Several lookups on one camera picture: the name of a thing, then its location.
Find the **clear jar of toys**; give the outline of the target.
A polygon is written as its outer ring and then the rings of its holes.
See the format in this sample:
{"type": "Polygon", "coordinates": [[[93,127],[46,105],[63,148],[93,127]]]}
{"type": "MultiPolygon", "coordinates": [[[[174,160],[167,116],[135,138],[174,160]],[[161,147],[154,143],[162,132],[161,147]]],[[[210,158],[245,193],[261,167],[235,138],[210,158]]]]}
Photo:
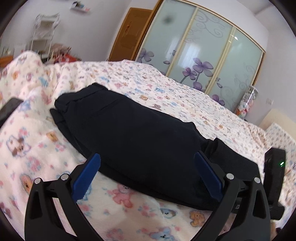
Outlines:
{"type": "Polygon", "coordinates": [[[249,88],[243,95],[240,103],[238,104],[238,107],[236,108],[235,114],[241,118],[245,119],[247,113],[251,109],[251,107],[254,104],[254,101],[258,95],[258,90],[253,86],[249,85],[249,88]]]}

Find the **frosted glass sliding wardrobe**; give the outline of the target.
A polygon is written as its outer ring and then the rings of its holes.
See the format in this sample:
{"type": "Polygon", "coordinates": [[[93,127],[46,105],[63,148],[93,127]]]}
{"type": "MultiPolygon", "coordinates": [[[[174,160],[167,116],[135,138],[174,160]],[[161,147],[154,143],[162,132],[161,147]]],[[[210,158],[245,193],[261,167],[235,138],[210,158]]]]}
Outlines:
{"type": "Polygon", "coordinates": [[[255,84],[264,49],[224,17],[186,1],[162,1],[136,61],[236,111],[255,84]]]}

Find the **teddy print bed blanket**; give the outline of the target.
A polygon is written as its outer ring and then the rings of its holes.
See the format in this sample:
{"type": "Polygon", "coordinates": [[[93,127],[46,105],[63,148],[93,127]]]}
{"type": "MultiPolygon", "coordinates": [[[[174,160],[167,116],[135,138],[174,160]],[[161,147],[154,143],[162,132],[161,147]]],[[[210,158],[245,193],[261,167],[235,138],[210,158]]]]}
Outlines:
{"type": "Polygon", "coordinates": [[[101,166],[77,204],[104,240],[190,240],[216,202],[194,154],[263,176],[262,129],[134,61],[45,65],[24,52],[1,70],[1,210],[23,237],[36,178],[56,180],[93,153],[101,166]]]}

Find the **teddy print pillow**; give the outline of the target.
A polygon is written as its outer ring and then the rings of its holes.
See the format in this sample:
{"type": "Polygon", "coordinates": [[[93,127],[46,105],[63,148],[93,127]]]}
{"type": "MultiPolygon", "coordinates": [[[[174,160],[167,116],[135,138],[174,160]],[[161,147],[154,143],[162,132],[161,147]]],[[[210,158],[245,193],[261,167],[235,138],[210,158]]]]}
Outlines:
{"type": "Polygon", "coordinates": [[[295,209],[295,139],[277,123],[266,129],[267,139],[272,147],[286,152],[285,175],[280,194],[280,202],[287,208],[295,209]]]}

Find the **black phone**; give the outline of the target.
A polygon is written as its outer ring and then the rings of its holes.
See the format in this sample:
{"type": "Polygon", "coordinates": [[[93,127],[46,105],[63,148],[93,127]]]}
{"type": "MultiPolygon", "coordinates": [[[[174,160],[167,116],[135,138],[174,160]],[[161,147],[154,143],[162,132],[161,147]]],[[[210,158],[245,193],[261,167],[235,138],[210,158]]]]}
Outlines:
{"type": "Polygon", "coordinates": [[[23,103],[23,100],[18,98],[11,98],[0,111],[0,128],[7,121],[7,119],[11,116],[11,114],[18,108],[18,106],[23,103]]]}

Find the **red clutter pile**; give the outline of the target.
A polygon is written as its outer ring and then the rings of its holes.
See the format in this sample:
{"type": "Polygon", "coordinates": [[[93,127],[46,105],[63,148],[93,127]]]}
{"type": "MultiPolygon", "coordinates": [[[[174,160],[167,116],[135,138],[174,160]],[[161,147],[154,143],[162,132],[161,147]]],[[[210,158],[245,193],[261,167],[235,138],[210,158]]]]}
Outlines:
{"type": "Polygon", "coordinates": [[[82,59],[80,57],[71,54],[71,50],[71,47],[64,45],[57,45],[54,47],[50,55],[52,63],[71,63],[81,61],[82,59]]]}

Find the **wall shelf with items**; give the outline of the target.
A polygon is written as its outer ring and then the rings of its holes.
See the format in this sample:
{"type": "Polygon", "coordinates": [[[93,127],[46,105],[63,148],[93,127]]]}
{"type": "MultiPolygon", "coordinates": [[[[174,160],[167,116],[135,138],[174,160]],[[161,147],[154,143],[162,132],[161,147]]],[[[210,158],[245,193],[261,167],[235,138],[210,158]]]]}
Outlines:
{"type": "Polygon", "coordinates": [[[90,8],[87,8],[83,3],[81,3],[80,1],[75,1],[73,2],[71,8],[71,10],[74,11],[79,11],[82,13],[88,13],[90,11],[90,8]]]}

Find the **beige headboard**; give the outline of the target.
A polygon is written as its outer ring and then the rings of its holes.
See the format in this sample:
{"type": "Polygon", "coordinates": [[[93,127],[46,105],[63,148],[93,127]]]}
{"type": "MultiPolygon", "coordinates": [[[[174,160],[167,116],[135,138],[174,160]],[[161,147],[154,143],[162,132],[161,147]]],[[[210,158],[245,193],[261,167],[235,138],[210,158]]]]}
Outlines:
{"type": "Polygon", "coordinates": [[[259,124],[259,127],[266,130],[273,123],[278,124],[290,135],[295,132],[295,122],[275,108],[268,112],[259,124]]]}

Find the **black pants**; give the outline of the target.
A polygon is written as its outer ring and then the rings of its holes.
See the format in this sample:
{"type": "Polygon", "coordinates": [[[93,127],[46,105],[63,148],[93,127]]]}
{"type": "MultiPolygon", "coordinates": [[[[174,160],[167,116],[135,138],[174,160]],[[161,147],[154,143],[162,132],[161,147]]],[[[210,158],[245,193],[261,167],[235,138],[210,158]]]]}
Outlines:
{"type": "Polygon", "coordinates": [[[255,162],[218,138],[203,137],[192,122],[145,107],[97,83],[62,94],[50,113],[80,154],[100,155],[100,173],[157,199],[199,210],[216,207],[194,163],[199,151],[237,178],[259,176],[255,162]]]}

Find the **white metal shelf rack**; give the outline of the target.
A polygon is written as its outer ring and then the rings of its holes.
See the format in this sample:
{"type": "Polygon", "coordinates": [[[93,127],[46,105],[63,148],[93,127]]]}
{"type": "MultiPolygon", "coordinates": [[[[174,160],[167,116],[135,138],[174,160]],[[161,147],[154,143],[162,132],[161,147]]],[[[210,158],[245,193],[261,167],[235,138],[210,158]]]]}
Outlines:
{"type": "Polygon", "coordinates": [[[29,37],[27,50],[49,58],[55,29],[60,23],[60,14],[37,15],[29,37]]]}

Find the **wooden door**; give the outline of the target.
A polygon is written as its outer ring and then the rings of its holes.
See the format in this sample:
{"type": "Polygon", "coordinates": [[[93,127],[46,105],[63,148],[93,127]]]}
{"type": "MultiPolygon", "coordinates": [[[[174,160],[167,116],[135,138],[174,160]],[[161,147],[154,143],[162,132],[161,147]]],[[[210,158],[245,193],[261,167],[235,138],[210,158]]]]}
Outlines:
{"type": "Polygon", "coordinates": [[[130,8],[118,31],[108,61],[130,60],[152,10],[130,8]]]}

